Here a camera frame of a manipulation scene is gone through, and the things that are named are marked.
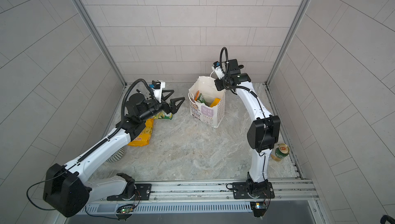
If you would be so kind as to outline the green snack packet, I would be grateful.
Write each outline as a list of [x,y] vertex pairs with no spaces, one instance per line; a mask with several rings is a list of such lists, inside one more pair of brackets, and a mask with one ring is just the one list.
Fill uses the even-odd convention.
[[165,111],[161,111],[158,114],[156,114],[153,119],[168,119],[172,120],[173,113],[166,113]]

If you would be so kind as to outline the orange Fox's candy packet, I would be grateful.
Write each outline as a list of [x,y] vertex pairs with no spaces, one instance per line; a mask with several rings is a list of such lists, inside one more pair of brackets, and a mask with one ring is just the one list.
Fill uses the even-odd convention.
[[199,95],[200,95],[200,92],[199,92],[199,91],[197,91],[197,93],[196,93],[196,95],[195,95],[195,97],[194,97],[194,100],[195,100],[195,101],[197,101],[197,100],[198,100],[198,98],[199,98]]

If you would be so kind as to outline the orange snack packet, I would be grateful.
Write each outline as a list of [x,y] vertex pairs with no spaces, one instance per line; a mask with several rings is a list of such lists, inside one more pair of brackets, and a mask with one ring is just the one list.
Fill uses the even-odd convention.
[[216,105],[219,104],[220,101],[221,101],[221,99],[215,98],[214,101],[213,101],[213,103],[210,105],[210,107],[215,107]]

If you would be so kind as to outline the white printed paper bag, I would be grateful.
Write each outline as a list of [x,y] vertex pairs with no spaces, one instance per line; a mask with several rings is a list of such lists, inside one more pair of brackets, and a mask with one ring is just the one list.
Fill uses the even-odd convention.
[[215,79],[199,76],[188,90],[190,114],[213,128],[218,128],[225,116],[225,90],[218,91]]

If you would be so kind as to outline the yellow snack bag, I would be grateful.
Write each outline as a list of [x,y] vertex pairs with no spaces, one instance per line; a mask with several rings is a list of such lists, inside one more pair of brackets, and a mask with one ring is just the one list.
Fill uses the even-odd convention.
[[136,137],[133,141],[128,143],[128,146],[131,147],[144,147],[149,144],[150,139],[152,137],[154,119],[148,119],[145,123],[144,130]]

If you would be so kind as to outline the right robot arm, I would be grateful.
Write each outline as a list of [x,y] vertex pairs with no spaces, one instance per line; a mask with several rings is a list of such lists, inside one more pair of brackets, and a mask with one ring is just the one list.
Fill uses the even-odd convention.
[[273,116],[263,105],[254,90],[251,78],[241,73],[236,59],[213,63],[217,75],[217,90],[231,90],[242,100],[252,120],[247,132],[247,141],[252,150],[252,163],[247,175],[246,192],[252,198],[274,198],[273,187],[268,180],[269,157],[279,139],[280,118]]

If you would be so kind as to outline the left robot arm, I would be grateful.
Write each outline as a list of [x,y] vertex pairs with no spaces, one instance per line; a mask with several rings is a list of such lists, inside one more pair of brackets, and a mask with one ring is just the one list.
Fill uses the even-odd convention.
[[146,120],[165,111],[175,114],[184,97],[146,99],[141,93],[126,93],[121,105],[121,121],[115,129],[88,151],[65,165],[54,164],[46,173],[43,200],[65,217],[76,215],[88,203],[102,198],[111,200],[139,199],[135,180],[118,173],[113,177],[90,181],[90,176],[110,157],[137,138],[146,127]]

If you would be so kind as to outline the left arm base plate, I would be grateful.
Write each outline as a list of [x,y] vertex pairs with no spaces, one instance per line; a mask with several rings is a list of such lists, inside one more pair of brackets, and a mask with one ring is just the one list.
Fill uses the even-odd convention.
[[107,201],[148,200],[151,187],[151,184],[128,184],[121,194],[109,196]]

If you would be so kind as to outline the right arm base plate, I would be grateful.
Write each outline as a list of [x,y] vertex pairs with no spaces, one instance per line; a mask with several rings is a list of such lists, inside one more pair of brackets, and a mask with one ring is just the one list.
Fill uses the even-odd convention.
[[272,183],[263,181],[254,183],[247,182],[234,182],[232,183],[231,190],[233,191],[234,199],[273,199],[275,198]]

